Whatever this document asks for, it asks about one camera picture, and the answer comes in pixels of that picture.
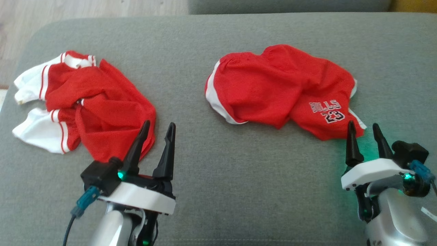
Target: gray fabric surface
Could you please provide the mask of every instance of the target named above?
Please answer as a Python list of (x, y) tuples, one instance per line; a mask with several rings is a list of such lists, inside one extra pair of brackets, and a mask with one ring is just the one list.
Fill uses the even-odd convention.
[[(141, 163), (151, 174), (168, 124), (177, 125), (175, 213), (160, 216), (157, 245), (365, 245), (355, 195), (341, 189), (345, 141), (322, 142), (293, 122), (283, 129), (230, 125), (204, 98), (216, 61), (230, 52), (286, 43), (324, 57), (358, 79), (350, 107), (380, 123), (387, 140), (419, 142), (437, 172), (437, 15), (401, 13), (249, 14), (79, 19), (48, 25), (29, 42), (15, 73), (73, 49), (105, 58), (154, 104), (157, 143)], [(69, 212), (92, 161), (81, 145), (56, 155), (11, 130), (42, 102), (17, 106), (9, 90), (0, 114), (0, 243), (61, 245)], [(359, 140), (376, 157), (371, 130)], [(436, 197), (414, 200), (437, 214)], [(86, 245), (104, 214), (91, 205), (69, 245)], [(437, 223), (420, 215), (430, 245)]]
[(190, 14), (382, 12), (391, 0), (189, 0)]

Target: black cable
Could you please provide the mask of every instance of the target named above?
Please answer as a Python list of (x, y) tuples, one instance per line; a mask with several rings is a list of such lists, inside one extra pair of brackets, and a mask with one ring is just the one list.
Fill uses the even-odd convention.
[(152, 245), (155, 244), (156, 238), (158, 238), (158, 221), (156, 221), (156, 234), (155, 234), (155, 238), (152, 241)]
[(65, 231), (64, 242), (62, 243), (62, 246), (67, 245), (68, 235), (70, 234), (71, 226), (73, 225), (73, 221), (75, 218), (75, 215), (71, 216), (70, 223), (68, 223), (67, 230)]

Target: wooden floor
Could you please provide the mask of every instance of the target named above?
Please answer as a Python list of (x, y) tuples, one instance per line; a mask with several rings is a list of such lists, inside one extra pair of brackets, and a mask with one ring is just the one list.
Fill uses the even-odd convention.
[(188, 14), (186, 0), (0, 0), (0, 87), (42, 26), (73, 18)]

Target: robotic arm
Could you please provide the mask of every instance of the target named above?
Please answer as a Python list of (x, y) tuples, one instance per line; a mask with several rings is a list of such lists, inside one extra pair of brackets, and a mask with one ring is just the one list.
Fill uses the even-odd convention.
[(425, 197), (435, 176), (424, 166), (429, 152), (417, 143), (396, 141), (394, 154), (378, 124), (373, 134), (379, 158), (364, 162), (349, 122), (346, 145), (346, 171), (341, 177), (344, 190), (354, 191), (358, 217), (365, 221), (368, 246), (424, 246), (428, 237), (410, 205), (411, 197)]
[(94, 161), (80, 175), (86, 193), (96, 187), (94, 197), (108, 204), (90, 246), (153, 246), (158, 236), (158, 215), (173, 214), (176, 125), (171, 123), (168, 128), (166, 146), (152, 176), (145, 176), (139, 174), (138, 163), (149, 128), (150, 122), (144, 122), (123, 161), (117, 157), (108, 163)]

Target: red stripe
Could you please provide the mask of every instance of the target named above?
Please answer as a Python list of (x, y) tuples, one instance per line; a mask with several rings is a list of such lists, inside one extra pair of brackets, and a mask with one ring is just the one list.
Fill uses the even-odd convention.
[(39, 90), (39, 99), (41, 99), (41, 93), (42, 93), (42, 87), (44, 86), (44, 70), (47, 67), (44, 66), (44, 68), (42, 69), (42, 73), (41, 73), (41, 90)]
[(61, 127), (61, 131), (62, 131), (61, 150), (62, 150), (62, 152), (64, 152), (64, 154), (65, 154), (64, 146), (62, 145), (62, 143), (64, 142), (64, 128), (62, 127), (62, 125), (61, 125), (60, 122), (59, 122), (59, 126)]

